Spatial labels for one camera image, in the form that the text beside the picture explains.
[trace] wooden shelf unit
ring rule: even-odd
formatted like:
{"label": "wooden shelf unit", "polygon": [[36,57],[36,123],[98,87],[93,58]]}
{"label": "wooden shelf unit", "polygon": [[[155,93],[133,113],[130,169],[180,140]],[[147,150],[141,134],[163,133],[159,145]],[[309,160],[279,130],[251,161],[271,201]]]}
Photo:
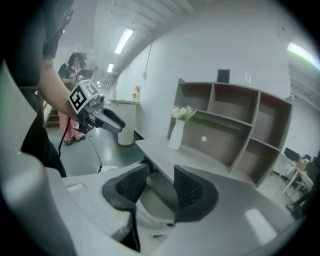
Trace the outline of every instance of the wooden shelf unit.
{"label": "wooden shelf unit", "polygon": [[241,172],[243,175],[249,176],[253,183],[258,186],[271,171],[279,154],[279,150],[250,139],[239,162],[231,173],[234,171]]}
{"label": "wooden shelf unit", "polygon": [[287,101],[262,92],[252,137],[282,148],[285,142],[283,134],[289,128],[291,108]]}
{"label": "wooden shelf unit", "polygon": [[[256,186],[271,171],[284,146],[292,111],[287,100],[257,89],[182,79],[174,106],[197,110],[185,124],[183,145],[217,159],[231,174]],[[174,126],[171,118],[168,139]]]}
{"label": "wooden shelf unit", "polygon": [[215,83],[208,111],[252,124],[258,94],[247,87]]}
{"label": "wooden shelf unit", "polygon": [[175,106],[190,106],[193,109],[207,110],[212,82],[184,82],[182,79],[175,94]]}

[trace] fluorescent light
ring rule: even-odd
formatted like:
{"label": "fluorescent light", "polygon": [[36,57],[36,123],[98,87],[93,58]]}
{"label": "fluorescent light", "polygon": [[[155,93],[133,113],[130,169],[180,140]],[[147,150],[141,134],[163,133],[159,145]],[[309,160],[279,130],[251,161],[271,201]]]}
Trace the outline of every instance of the fluorescent light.
{"label": "fluorescent light", "polygon": [[289,43],[287,50],[305,59],[307,62],[311,63],[320,71],[320,61],[302,47],[291,42]]}
{"label": "fluorescent light", "polygon": [[114,64],[109,63],[109,66],[108,66],[108,70],[107,70],[107,72],[108,72],[108,73],[111,73],[111,72],[112,72],[113,67],[114,67]]}
{"label": "fluorescent light", "polygon": [[127,43],[128,39],[131,37],[134,31],[130,28],[126,28],[120,37],[120,40],[115,48],[114,53],[120,54],[122,49],[124,48],[125,44]]}

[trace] stairs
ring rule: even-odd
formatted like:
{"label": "stairs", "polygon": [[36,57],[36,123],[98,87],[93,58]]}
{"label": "stairs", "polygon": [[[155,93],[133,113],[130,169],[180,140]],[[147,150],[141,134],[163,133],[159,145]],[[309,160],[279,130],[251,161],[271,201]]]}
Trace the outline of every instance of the stairs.
{"label": "stairs", "polygon": [[48,121],[45,124],[45,128],[57,128],[57,127],[59,127],[59,115],[58,115],[58,111],[56,111],[53,108],[48,118]]}

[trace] black cable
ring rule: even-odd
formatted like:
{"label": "black cable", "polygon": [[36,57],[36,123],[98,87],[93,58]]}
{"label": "black cable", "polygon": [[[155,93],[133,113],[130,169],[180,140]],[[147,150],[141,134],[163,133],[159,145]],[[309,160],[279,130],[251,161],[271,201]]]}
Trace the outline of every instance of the black cable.
{"label": "black cable", "polygon": [[59,147],[58,147],[59,157],[60,157],[60,155],[61,155],[60,148],[61,148],[62,142],[64,141],[64,138],[65,138],[65,136],[66,136],[66,134],[67,134],[67,130],[68,130],[69,125],[70,125],[70,120],[71,120],[71,118],[69,117],[68,123],[67,123],[66,128],[65,128],[65,131],[64,131],[64,134],[63,134],[63,136],[62,136],[62,139],[61,139],[60,144],[59,144]]}
{"label": "black cable", "polygon": [[91,139],[90,139],[89,137],[88,137],[88,140],[89,140],[90,143],[92,144],[92,146],[93,146],[93,148],[94,148],[94,151],[95,151],[95,153],[96,153],[96,156],[99,158],[99,163],[100,163],[100,166],[99,166],[99,170],[100,170],[100,171],[98,171],[98,173],[99,173],[99,172],[101,172],[102,161],[101,161],[101,158],[100,158],[100,156],[99,156],[99,154],[98,154],[98,151],[97,151],[95,145],[93,144],[93,142],[91,141]]}

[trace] white vase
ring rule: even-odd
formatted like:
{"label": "white vase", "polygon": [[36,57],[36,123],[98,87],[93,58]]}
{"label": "white vase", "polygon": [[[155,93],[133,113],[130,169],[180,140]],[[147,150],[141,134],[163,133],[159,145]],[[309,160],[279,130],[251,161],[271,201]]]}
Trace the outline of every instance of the white vase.
{"label": "white vase", "polygon": [[175,120],[175,126],[169,141],[169,148],[173,150],[178,150],[180,148],[182,136],[184,135],[185,123],[186,122],[178,119]]}
{"label": "white vase", "polygon": [[140,102],[140,91],[136,92],[136,101]]}

